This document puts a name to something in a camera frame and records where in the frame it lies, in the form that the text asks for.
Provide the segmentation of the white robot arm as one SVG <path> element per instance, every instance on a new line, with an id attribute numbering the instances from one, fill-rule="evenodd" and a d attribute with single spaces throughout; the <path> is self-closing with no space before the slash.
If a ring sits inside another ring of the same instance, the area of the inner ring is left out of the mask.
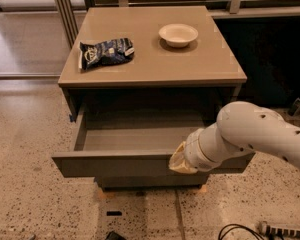
<path id="1" fill-rule="evenodd" d="M 300 169 L 300 127 L 277 112 L 249 102 L 225 105 L 216 122 L 199 128 L 169 160 L 169 169 L 183 174 L 209 172 L 224 161 L 263 152 Z"/>

